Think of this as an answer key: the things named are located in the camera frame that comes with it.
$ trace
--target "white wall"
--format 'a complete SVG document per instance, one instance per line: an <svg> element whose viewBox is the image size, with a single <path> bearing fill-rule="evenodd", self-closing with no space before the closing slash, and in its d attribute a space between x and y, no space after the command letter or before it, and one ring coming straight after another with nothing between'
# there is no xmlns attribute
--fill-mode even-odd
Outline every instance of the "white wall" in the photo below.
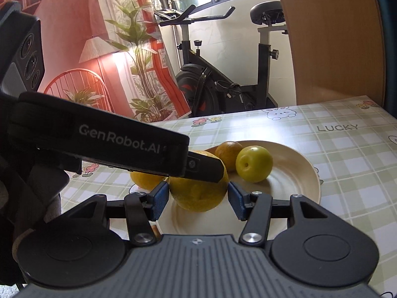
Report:
<svg viewBox="0 0 397 298"><path fill-rule="evenodd" d="M241 85L256 84L258 75L259 26L251 22L250 9L261 2L272 0L232 0L194 14L194 17L225 14L235 6L233 14L224 20L203 21L189 26L190 40L202 40L201 55L232 81ZM171 27L161 28L173 70L179 66ZM273 32L270 36L272 49L280 51L278 60L271 61L269 93L279 106L296 105L295 81L291 49L287 35Z"/></svg>

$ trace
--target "bike seat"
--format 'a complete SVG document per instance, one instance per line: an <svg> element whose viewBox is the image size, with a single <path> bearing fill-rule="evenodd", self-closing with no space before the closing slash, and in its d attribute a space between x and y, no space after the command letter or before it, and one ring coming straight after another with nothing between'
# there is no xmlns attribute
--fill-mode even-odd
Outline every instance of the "bike seat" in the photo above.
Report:
<svg viewBox="0 0 397 298"><path fill-rule="evenodd" d="M256 25L274 25L285 21L280 1L262 2L250 11L251 21Z"/></svg>

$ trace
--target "orange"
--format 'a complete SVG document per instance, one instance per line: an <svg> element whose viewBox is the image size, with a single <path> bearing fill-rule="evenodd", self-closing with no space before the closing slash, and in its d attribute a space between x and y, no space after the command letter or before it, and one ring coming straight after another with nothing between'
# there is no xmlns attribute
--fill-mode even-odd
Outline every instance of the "orange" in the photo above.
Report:
<svg viewBox="0 0 397 298"><path fill-rule="evenodd" d="M226 141L215 150L215 155L222 160L228 172L236 171L236 158L243 146L238 142Z"/></svg>
<svg viewBox="0 0 397 298"><path fill-rule="evenodd" d="M139 171L130 172L130 177L138 187L150 191L152 191L164 179L164 176L152 175Z"/></svg>
<svg viewBox="0 0 397 298"><path fill-rule="evenodd" d="M216 158L207 151L195 152ZM169 192L183 209L192 212L206 212L220 204L228 190L228 184L229 177L225 167L224 175L218 183L170 177Z"/></svg>

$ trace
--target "camera lens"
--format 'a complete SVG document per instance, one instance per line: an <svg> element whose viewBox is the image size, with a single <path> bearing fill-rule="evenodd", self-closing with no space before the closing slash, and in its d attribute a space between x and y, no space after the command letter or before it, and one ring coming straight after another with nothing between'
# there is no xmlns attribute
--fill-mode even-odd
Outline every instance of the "camera lens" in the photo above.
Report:
<svg viewBox="0 0 397 298"><path fill-rule="evenodd" d="M33 45L33 34L29 34L25 38L25 41L23 42L22 47L21 47L21 58L22 59L27 56L32 45Z"/></svg>
<svg viewBox="0 0 397 298"><path fill-rule="evenodd" d="M40 71L37 71L34 74L33 79L32 79L32 89L34 89L36 87L39 76L40 76Z"/></svg>
<svg viewBox="0 0 397 298"><path fill-rule="evenodd" d="M35 51L33 53L33 55L31 55L29 60L27 61L26 69L25 69L26 78L29 78L30 75L32 75L33 70L36 67L36 63L37 63L37 51Z"/></svg>

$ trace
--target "red chair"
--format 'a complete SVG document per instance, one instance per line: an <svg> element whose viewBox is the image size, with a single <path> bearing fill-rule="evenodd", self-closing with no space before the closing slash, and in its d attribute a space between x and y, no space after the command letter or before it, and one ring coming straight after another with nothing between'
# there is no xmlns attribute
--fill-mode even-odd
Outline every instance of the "red chair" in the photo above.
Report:
<svg viewBox="0 0 397 298"><path fill-rule="evenodd" d="M65 100L70 96L81 96L82 93L95 92L97 96L92 101L92 107L114 113L109 92L102 78L89 69L76 68L66 71L55 77L44 90L44 94L54 95Z"/></svg>

